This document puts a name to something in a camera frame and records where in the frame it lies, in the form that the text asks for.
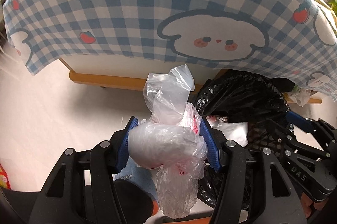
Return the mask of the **person right hand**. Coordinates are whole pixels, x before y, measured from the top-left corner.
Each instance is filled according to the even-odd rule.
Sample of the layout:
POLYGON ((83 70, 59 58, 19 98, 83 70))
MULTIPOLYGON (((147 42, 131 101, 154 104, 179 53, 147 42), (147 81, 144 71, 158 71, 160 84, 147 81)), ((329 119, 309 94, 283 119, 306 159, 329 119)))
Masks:
POLYGON ((328 200, 329 198, 326 198, 324 201, 314 202, 313 200, 310 199, 309 196, 307 196, 304 192, 302 192, 300 203, 303 207, 304 214, 307 220, 313 221, 325 207, 328 200))

